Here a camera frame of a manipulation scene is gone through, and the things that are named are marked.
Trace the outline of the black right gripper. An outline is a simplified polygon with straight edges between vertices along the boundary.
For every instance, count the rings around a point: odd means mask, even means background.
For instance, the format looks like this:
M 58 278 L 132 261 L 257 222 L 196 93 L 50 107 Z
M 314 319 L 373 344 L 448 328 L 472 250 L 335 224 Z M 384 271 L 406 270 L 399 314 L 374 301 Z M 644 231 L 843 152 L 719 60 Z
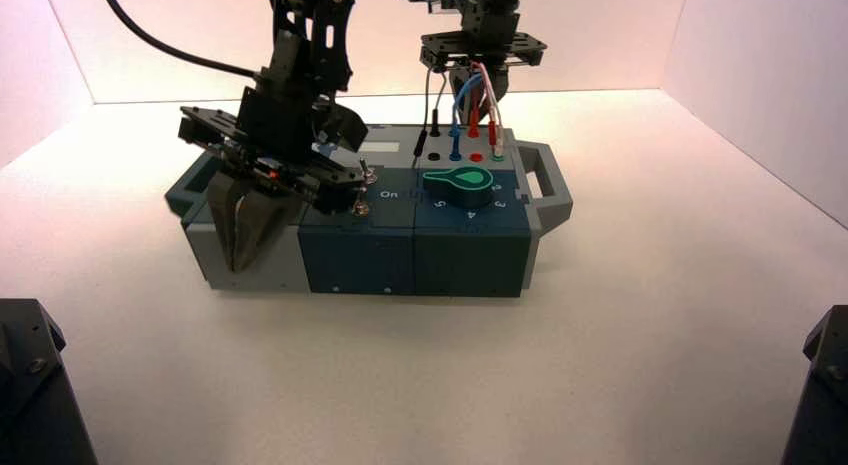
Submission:
M 460 91 L 474 74 L 468 68 L 471 61 L 485 63 L 495 101 L 508 91 L 509 68 L 538 66 L 548 46 L 535 37 L 516 32 L 508 43 L 483 44 L 462 31 L 441 32 L 421 37 L 420 62 L 434 72 L 450 71 L 450 85 L 459 109 L 468 109 L 468 96 Z

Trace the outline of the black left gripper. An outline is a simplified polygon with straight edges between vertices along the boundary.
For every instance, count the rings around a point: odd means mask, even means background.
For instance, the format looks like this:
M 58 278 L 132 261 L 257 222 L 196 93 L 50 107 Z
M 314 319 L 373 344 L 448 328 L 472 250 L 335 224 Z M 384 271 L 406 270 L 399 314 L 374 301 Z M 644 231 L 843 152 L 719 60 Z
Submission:
M 329 144 L 356 153 L 368 135 L 355 111 L 329 97 L 296 88 L 275 96 L 263 81 L 244 90 L 236 115 L 196 106 L 183 106 L 181 112 L 178 137 L 210 152 L 225 171 L 256 189 L 241 200 L 243 183 L 215 173 L 206 190 L 232 272 L 250 267 L 276 227 L 285 227 L 298 213 L 298 200 L 324 214 L 345 212 L 365 185 L 362 170 L 314 148 Z

